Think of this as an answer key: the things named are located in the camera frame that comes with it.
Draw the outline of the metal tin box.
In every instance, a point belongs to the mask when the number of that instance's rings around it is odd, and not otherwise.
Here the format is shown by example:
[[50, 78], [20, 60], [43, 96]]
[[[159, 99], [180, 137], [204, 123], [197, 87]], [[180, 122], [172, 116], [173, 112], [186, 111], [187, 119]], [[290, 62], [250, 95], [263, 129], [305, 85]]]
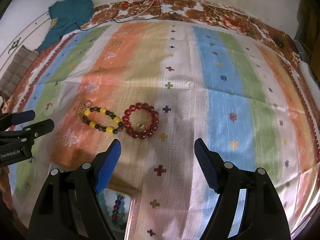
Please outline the metal tin box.
[[[62, 167], [55, 162], [51, 162], [48, 173], [50, 173], [53, 169], [57, 169], [61, 173], [69, 171], [67, 168]], [[132, 213], [131, 207], [133, 207], [133, 199], [128, 193], [108, 188], [104, 188], [102, 190], [106, 190], [106, 200], [111, 214], [109, 226], [115, 238], [132, 239], [130, 236], [130, 216]], [[80, 218], [81, 213], [78, 208], [78, 197], [76, 195], [76, 190], [71, 190], [69, 194], [78, 231], [80, 234], [83, 234], [83, 236], [88, 236], [85, 231], [83, 220]]]

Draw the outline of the grey striped pillow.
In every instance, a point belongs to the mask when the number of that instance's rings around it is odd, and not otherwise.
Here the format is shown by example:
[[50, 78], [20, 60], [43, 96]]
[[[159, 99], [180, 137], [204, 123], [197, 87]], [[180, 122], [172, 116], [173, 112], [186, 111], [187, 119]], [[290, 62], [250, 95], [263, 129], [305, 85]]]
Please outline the grey striped pillow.
[[4, 101], [12, 96], [14, 90], [38, 56], [39, 52], [37, 50], [28, 50], [25, 46], [21, 46], [14, 55], [12, 62], [1, 77], [1, 97]]

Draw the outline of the teal knit sweater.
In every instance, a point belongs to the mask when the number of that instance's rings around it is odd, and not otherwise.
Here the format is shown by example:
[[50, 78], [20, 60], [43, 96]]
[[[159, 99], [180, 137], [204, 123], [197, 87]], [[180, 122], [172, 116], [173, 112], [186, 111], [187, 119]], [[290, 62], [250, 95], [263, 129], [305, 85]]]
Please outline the teal knit sweater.
[[48, 8], [51, 25], [38, 52], [56, 44], [66, 34], [89, 22], [94, 14], [92, 0], [64, 0]]

